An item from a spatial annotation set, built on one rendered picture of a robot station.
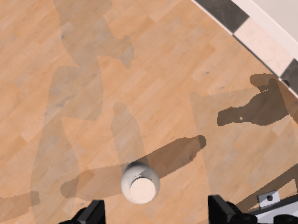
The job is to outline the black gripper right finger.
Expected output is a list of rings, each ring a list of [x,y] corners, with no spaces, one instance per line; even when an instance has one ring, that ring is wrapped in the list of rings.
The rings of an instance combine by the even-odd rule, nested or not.
[[[258,223],[256,216],[242,213],[233,203],[226,202],[220,195],[208,195],[209,224],[269,224]],[[298,224],[298,217],[289,214],[276,215],[273,224]]]

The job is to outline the grey shelving unit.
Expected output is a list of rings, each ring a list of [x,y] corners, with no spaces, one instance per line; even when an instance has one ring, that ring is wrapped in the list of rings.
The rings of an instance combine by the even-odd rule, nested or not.
[[[273,224],[273,217],[278,214],[290,214],[298,217],[298,196],[280,202],[278,190],[258,195],[260,209],[247,214],[255,215],[258,223]]]

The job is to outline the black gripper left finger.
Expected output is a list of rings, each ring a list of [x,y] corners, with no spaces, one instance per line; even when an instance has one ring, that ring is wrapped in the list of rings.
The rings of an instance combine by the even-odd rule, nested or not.
[[[105,202],[93,200],[87,208],[80,209],[71,220],[58,224],[106,224]]]

